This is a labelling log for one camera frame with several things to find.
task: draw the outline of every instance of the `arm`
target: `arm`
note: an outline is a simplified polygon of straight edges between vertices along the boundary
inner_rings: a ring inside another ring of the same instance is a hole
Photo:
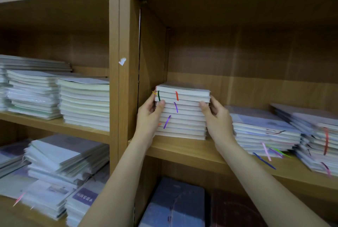
[[[143,159],[152,143],[164,105],[165,101],[160,101],[154,111],[152,94],[139,108],[136,131],[131,143],[79,227],[129,226]]]
[[[211,102],[211,110],[204,102],[200,103],[208,131],[218,152],[235,173],[267,225],[328,227],[324,220],[268,174],[237,144],[228,110],[214,97]]]

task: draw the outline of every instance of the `person's left arm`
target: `person's left arm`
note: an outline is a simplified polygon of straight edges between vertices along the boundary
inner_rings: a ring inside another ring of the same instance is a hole
[[[143,159],[152,143],[165,101],[154,110],[154,95],[139,108],[136,131],[101,194],[83,217],[79,227],[127,227],[141,174]]]

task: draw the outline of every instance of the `dark red book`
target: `dark red book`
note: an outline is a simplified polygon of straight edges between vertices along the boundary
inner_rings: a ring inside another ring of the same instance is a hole
[[[211,227],[267,227],[249,197],[215,189],[211,195]]]

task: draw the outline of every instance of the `torn paper sticker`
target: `torn paper sticker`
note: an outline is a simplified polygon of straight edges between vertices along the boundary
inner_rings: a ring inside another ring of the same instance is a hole
[[[127,60],[126,58],[120,59],[120,61],[119,61],[120,65],[123,66],[123,64],[126,62],[126,60]]]

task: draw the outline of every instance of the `person's left hand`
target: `person's left hand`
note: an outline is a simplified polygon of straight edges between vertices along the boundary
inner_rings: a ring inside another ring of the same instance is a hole
[[[133,137],[133,140],[144,141],[147,148],[149,148],[152,143],[152,137],[158,127],[161,112],[166,104],[164,100],[161,100],[157,103],[156,109],[154,110],[154,97],[155,95],[151,94],[146,102],[139,108],[136,131]]]

